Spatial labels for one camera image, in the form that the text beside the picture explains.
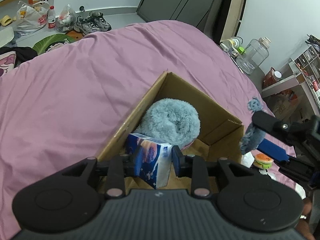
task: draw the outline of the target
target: yellow slipper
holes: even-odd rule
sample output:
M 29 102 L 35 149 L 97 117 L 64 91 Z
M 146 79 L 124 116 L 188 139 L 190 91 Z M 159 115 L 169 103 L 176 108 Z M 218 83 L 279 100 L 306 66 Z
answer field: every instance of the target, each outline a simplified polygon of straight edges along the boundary
M 3 27 L 6 27 L 8 24 L 12 23 L 12 19 L 9 15 L 6 15 L 0 20 L 0 22 Z

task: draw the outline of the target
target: water bottle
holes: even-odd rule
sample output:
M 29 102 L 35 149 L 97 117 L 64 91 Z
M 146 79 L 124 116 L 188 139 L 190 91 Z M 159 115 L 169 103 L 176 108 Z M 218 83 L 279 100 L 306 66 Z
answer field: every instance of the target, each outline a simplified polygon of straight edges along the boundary
M 249 45 L 236 59 L 239 67 L 247 74 L 251 74 L 269 56 L 270 42 L 267 37 L 250 41 Z
M 48 11 L 48 28 L 52 29 L 56 26 L 56 12 L 54 11 L 54 6 L 50 7 Z

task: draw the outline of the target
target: screw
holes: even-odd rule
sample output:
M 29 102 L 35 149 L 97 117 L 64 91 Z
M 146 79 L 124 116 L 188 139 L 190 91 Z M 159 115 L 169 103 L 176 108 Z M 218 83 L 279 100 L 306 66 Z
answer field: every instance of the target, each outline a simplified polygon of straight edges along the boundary
M 119 197 L 122 195 L 122 193 L 123 193 L 123 191 L 119 188 L 110 188 L 107 190 L 107 194 L 110 197 Z
M 201 188 L 195 189 L 194 193 L 196 196 L 206 197 L 210 194 L 210 190 L 208 190 L 207 188 L 201 187 Z

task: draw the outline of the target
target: bed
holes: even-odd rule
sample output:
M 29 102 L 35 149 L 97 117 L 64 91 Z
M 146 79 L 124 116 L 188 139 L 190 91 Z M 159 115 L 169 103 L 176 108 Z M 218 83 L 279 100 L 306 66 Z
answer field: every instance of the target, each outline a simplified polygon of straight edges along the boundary
M 90 34 L 0 78 L 0 239 L 19 230 L 11 210 L 17 191 L 97 155 L 163 71 L 208 94 L 245 127 L 252 116 L 247 102 L 262 100 L 212 40 L 167 20 Z M 275 165 L 271 172 L 294 187 Z

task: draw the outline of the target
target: white bottle cap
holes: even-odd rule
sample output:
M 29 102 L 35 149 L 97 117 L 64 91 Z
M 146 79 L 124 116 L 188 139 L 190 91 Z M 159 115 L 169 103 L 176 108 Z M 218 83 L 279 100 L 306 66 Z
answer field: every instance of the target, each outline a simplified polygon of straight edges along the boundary
M 268 49 L 270 48 L 270 42 L 271 40 L 269 40 L 267 37 L 264 38 L 260 38 L 259 41 Z
M 275 72 L 273 73 L 273 75 L 274 75 L 275 79 L 277 79 L 277 80 L 279 80 L 280 78 L 282 78 L 282 75 L 281 75 L 281 73 L 280 73 L 279 71 L 275 71 Z

